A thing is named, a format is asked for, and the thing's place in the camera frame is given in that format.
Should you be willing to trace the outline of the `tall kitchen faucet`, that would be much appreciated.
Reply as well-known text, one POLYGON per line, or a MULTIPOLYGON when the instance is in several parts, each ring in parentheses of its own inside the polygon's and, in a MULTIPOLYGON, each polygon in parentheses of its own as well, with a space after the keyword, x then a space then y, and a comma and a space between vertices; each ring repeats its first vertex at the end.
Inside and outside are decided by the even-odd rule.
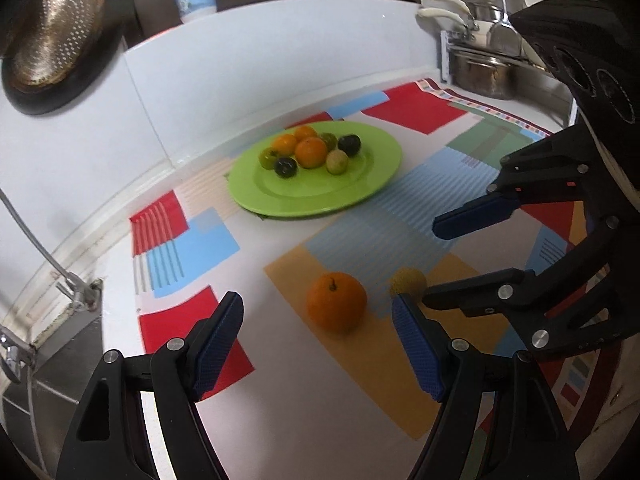
POLYGON ((4 356, 1 358, 2 372, 10 382, 19 385, 22 382, 24 368, 35 368, 37 350, 6 326, 0 327, 0 340, 1 348, 4 350, 4 356))

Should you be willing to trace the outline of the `steel pot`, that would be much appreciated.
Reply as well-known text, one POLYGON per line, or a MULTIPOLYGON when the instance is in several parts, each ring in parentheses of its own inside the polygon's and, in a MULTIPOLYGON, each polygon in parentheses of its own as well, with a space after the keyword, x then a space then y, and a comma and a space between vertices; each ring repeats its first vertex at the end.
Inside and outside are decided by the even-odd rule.
POLYGON ((490 55, 450 53, 452 82, 463 90, 497 100, 516 95, 516 68, 490 55))

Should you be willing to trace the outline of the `small orange on plate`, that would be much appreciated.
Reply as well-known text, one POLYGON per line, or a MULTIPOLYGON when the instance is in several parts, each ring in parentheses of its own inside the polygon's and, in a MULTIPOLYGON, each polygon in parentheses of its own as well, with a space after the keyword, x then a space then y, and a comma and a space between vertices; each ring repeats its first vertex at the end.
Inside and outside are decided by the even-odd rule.
POLYGON ((290 157, 295 153, 296 145, 296 136, 292 133, 285 133, 275 138, 271 142, 270 148, 280 157, 290 157))
POLYGON ((314 128, 310 125, 300 125, 294 131, 293 134, 297 142, 302 142, 303 140, 315 138, 318 136, 318 133, 314 128))

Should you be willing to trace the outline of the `steel sink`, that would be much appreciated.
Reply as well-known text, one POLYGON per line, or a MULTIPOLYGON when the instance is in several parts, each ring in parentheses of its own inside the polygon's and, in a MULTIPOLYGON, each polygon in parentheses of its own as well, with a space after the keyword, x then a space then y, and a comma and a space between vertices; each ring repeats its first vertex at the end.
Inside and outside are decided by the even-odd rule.
POLYGON ((74 312, 40 344, 35 368, 1 395, 3 429, 26 460, 50 479, 102 353, 102 312, 74 312))

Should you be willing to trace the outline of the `yellow kiwi-like fruit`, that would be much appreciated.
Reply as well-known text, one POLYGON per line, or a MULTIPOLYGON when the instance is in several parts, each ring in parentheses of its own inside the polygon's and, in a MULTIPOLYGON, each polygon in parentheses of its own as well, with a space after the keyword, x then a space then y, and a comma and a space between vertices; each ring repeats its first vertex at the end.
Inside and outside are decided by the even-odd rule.
POLYGON ((326 170, 328 170, 329 174, 333 174, 334 176, 344 174, 348 169, 348 164, 349 157, 342 150, 330 151, 328 156, 326 156, 326 170))

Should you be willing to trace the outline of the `green plate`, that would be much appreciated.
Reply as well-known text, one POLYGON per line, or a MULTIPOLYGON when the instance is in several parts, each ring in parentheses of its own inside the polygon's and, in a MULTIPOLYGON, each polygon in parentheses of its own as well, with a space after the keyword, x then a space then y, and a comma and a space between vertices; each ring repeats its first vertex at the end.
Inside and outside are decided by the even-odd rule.
POLYGON ((358 204, 390 182, 400 167, 402 149, 378 127, 361 122, 313 122, 318 133, 354 134, 361 141, 346 171, 334 176, 326 168, 300 167, 290 178, 266 169, 259 155, 277 136, 267 136, 247 148, 234 162, 228 177, 229 193, 240 207, 271 218, 303 218, 328 214, 358 204))

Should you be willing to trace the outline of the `colourful patterned mat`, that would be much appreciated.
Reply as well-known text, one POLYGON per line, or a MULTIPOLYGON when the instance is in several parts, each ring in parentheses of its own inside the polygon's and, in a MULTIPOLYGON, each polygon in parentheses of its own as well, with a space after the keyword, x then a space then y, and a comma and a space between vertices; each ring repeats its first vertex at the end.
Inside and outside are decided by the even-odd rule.
POLYGON ((228 191, 235 154, 210 164, 132 217, 136 305, 155 351, 206 318, 229 290, 244 323, 217 385, 198 404, 232 479, 403 479, 437 406, 416 382, 392 324, 390 279, 419 269, 431 284, 505 268, 543 271, 585 237, 582 205, 528 206, 457 240, 438 214, 479 196, 500 158, 548 129, 428 79, 332 107, 314 122, 361 122, 402 149, 395 177, 348 209, 271 219, 228 191), (351 275, 368 295, 351 332, 318 327, 307 292, 351 275))

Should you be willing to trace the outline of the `green-yellow fruit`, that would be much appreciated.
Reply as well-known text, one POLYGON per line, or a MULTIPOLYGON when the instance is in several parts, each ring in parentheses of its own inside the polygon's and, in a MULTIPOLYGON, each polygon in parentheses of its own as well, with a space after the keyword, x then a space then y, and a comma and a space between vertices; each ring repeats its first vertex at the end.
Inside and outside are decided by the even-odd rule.
POLYGON ((276 168, 279 159, 280 154, 277 151, 273 151, 271 148, 266 148, 258 156, 260 166, 269 171, 276 168))

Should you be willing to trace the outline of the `black frying pan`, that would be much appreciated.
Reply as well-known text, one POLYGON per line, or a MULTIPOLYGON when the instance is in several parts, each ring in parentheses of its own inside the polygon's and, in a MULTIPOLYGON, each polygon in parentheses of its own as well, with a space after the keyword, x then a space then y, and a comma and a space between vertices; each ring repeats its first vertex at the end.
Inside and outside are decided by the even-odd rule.
POLYGON ((54 112, 111 62, 134 0, 30 0, 2 62, 2 86, 25 115, 54 112))

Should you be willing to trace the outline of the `dark plum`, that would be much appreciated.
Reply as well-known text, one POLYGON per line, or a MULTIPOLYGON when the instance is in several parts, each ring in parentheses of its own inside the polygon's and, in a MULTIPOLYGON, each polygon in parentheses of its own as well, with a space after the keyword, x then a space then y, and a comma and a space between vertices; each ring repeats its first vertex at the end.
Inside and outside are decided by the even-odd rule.
POLYGON ((295 177, 297 169, 297 162, 292 157, 280 157, 274 166, 274 172, 283 179, 295 177))
POLYGON ((341 136, 337 141, 337 148, 348 157, 355 157, 361 150, 361 140, 356 134, 341 136))

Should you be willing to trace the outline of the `tan round fruit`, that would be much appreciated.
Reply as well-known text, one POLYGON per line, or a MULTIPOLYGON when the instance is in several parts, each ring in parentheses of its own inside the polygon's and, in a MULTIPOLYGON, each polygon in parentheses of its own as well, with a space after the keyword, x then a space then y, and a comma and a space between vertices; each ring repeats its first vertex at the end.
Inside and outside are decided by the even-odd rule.
POLYGON ((407 294, 414 300, 420 300, 427 290, 425 275, 416 268, 398 269, 390 279, 390 296, 407 294))

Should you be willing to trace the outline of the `steel spatula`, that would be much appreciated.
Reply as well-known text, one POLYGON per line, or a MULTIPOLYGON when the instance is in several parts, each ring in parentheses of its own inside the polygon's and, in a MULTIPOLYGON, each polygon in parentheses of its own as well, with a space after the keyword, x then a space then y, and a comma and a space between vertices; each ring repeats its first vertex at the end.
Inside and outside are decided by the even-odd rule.
POLYGON ((492 24, 487 33, 488 47, 501 55, 518 58, 521 55, 522 38, 510 22, 506 0, 500 2, 502 9, 499 21, 492 24))

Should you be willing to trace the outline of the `green fruit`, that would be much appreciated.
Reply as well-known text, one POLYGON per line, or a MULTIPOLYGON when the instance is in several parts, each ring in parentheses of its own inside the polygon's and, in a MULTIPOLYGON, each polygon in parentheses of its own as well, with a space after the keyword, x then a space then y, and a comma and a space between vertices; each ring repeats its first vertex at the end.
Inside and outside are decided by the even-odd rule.
POLYGON ((326 144, 326 149, 329 152, 337 148, 337 137, 333 133, 320 133, 319 138, 326 144))

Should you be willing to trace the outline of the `slim gooseneck faucet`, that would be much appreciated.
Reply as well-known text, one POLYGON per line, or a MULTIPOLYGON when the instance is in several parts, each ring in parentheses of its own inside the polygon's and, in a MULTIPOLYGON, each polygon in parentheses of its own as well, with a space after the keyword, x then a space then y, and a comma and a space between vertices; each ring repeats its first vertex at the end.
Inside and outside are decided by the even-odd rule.
POLYGON ((55 287, 70 300, 70 306, 77 311, 95 311, 100 306, 102 299, 102 285, 100 281, 87 283, 79 275, 66 270, 64 266, 47 251, 47 248, 40 243, 40 240, 38 240, 32 230, 29 229, 3 190, 0 190, 0 198, 1 203, 6 207, 9 215, 30 241, 30 244, 35 247, 35 250, 43 256, 44 260, 46 260, 58 274, 58 281, 55 283, 55 287))

